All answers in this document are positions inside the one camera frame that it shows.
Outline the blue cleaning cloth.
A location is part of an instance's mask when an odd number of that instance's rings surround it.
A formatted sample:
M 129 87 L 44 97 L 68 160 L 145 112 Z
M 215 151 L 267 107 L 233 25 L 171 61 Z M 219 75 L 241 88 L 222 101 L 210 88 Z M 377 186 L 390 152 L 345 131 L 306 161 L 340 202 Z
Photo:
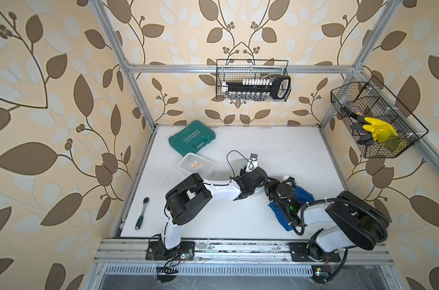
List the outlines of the blue cleaning cloth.
M 298 201 L 300 201 L 302 203 L 302 208 L 304 208 L 306 206 L 306 204 L 311 204 L 315 201 L 314 197 L 312 194 L 310 194 L 309 192 L 307 192 L 305 189 L 303 189 L 300 186 L 297 186 L 297 188 L 295 189 L 296 195 L 297 195 L 297 199 Z M 280 225 L 287 231 L 294 231 L 297 233 L 297 235 L 302 236 L 304 234 L 304 227 L 302 228 L 302 230 L 299 232 L 296 230 L 296 227 L 291 225 L 284 217 L 281 209 L 279 208 L 279 206 L 276 204 L 276 200 L 275 201 L 270 201 L 269 205 L 268 205 L 271 210 L 274 212 L 278 222 L 280 223 Z

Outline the clear lunch box teal seal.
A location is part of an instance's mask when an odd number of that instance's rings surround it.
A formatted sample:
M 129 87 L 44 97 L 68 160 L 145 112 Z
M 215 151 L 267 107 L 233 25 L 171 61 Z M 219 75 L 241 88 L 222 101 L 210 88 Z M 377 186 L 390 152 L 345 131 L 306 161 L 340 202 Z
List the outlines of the clear lunch box teal seal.
M 233 192 L 234 192 L 234 197 L 233 197 L 233 200 L 235 200 L 235 198 L 236 197 L 238 197 L 238 195 L 240 194 L 240 189 L 239 189 L 239 186 L 237 185 L 237 183 L 233 180 L 233 178 L 235 177 L 235 176 L 240 176 L 241 175 L 241 170 L 244 170 L 245 171 L 245 167 L 246 167 L 246 165 L 247 165 L 247 161 L 248 161 L 248 159 L 246 159 L 246 160 L 243 160 L 243 161 L 234 161 L 233 163 L 232 163 L 232 169 L 233 169 L 233 172 L 232 172 L 232 176 L 230 177 L 230 181 L 229 181 L 229 183 L 230 183 L 230 186 L 231 186 L 231 188 L 233 189 Z M 256 193 L 256 192 L 258 192 L 258 191 L 260 191 L 263 187 L 261 187 L 261 188 L 257 188 L 256 189 L 256 191 L 254 192 L 254 194 Z

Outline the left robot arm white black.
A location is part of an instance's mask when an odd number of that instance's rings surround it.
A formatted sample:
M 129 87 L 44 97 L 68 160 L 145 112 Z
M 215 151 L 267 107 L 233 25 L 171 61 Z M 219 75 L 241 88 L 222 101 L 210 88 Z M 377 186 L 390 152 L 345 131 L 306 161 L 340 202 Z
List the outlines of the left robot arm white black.
M 185 180 L 166 194 L 164 213 L 167 224 L 161 233 L 165 250 L 172 250 L 181 244 L 184 225 L 193 220 L 211 201 L 236 201 L 252 196 L 257 189 L 263 188 L 268 175 L 260 167 L 250 172 L 241 171 L 239 176 L 228 181 L 204 180 L 197 173 Z

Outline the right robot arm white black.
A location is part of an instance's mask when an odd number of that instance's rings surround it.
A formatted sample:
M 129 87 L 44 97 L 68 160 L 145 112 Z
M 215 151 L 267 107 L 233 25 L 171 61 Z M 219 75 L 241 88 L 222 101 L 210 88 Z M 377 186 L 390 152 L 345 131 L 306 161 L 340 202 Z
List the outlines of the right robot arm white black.
M 264 184 L 266 196 L 280 225 L 296 235 L 305 234 L 306 227 L 332 224 L 319 229 L 308 242 L 308 251 L 330 253 L 340 248 L 373 250 L 388 238 L 389 221 L 384 214 L 351 192 L 342 191 L 335 198 L 316 200 L 293 178 L 271 179 Z

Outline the small clear lunch box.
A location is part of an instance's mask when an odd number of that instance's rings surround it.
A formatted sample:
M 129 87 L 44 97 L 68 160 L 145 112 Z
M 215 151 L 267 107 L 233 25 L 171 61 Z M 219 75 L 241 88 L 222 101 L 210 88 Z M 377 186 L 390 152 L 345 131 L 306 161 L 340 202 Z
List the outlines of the small clear lunch box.
M 201 178 L 209 180 L 213 176 L 214 164 L 195 153 L 187 153 L 178 165 L 179 170 L 185 175 L 199 174 Z

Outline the green plastic tool case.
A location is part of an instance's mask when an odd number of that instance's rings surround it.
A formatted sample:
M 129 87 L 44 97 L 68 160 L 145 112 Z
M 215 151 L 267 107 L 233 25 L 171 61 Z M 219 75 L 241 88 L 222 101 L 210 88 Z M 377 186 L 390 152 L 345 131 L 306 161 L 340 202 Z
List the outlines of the green plastic tool case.
M 198 153 L 216 138 L 212 129 L 201 123 L 193 121 L 190 125 L 169 137 L 168 142 L 182 157 L 188 153 Z

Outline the black socket set holder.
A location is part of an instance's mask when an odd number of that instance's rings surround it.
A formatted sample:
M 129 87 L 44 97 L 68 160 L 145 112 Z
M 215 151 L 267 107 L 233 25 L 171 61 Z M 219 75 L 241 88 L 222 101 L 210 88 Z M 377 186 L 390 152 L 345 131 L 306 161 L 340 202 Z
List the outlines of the black socket set holder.
M 284 102 L 291 92 L 291 78 L 289 76 L 271 76 L 267 79 L 221 82 L 218 89 L 221 95 L 232 100 Z

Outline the black pliers in basket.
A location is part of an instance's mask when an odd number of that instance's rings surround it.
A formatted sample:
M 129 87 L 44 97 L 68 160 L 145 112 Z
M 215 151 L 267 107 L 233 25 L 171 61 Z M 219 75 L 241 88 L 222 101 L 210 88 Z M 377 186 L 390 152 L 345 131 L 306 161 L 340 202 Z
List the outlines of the black pliers in basket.
M 370 123 L 366 120 L 366 116 L 358 115 L 346 106 L 342 107 L 342 111 L 348 117 L 355 120 L 355 123 L 352 123 L 350 128 L 353 130 L 354 135 L 357 135 L 357 144 L 363 146 L 373 145 L 375 142 L 373 134 L 367 129 L 364 129 L 365 125 L 370 125 Z

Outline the yellow rubber glove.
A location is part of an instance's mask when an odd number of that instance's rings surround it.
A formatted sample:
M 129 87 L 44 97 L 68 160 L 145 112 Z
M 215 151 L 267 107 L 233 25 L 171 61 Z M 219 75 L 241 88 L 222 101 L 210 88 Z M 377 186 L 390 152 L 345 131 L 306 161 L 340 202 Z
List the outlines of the yellow rubber glove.
M 387 122 L 371 117 L 366 117 L 364 121 L 366 124 L 363 125 L 363 129 L 370 132 L 373 140 L 378 143 L 384 143 L 399 137 L 393 126 Z

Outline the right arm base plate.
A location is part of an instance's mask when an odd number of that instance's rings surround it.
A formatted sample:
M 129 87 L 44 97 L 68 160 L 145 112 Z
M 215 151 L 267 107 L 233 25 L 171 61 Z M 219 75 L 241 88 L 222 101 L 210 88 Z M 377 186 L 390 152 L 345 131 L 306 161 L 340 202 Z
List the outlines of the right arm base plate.
M 317 244 L 308 242 L 290 242 L 288 244 L 293 262 L 340 262 L 341 257 L 336 251 L 325 252 Z

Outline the green handled ratchet wrench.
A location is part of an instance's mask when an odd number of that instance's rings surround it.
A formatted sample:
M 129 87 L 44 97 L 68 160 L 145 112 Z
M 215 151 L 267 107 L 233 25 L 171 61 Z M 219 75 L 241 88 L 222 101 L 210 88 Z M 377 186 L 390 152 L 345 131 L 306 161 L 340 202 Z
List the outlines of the green handled ratchet wrench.
M 140 215 L 138 217 L 138 220 L 137 220 L 135 228 L 134 228 L 136 231 L 138 231 L 142 227 L 142 223 L 143 223 L 143 220 L 144 220 L 144 213 L 146 211 L 146 208 L 147 208 L 147 205 L 149 204 L 149 202 L 150 202 L 150 198 L 149 197 L 145 197 L 144 200 L 143 200 L 142 211 L 141 211 L 141 213 L 140 213 Z

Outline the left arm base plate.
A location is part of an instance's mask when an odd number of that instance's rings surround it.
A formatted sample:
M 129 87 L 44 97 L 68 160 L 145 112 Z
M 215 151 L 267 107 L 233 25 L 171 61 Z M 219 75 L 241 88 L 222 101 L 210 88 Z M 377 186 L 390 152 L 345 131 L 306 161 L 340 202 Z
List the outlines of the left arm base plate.
M 195 255 L 195 243 L 182 241 L 173 249 L 167 250 L 161 240 L 153 240 L 148 244 L 147 261 L 189 260 Z

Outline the aluminium front rail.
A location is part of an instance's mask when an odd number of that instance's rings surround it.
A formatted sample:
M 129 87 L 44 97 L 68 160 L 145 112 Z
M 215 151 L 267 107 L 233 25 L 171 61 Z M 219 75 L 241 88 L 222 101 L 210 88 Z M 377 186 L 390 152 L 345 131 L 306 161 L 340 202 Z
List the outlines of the aluminium front rail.
M 145 262 L 150 241 L 156 239 L 104 239 L 98 247 L 98 262 Z M 193 262 L 290 263 L 288 244 L 297 240 L 188 239 L 195 243 Z M 318 262 L 295 262 L 315 265 Z

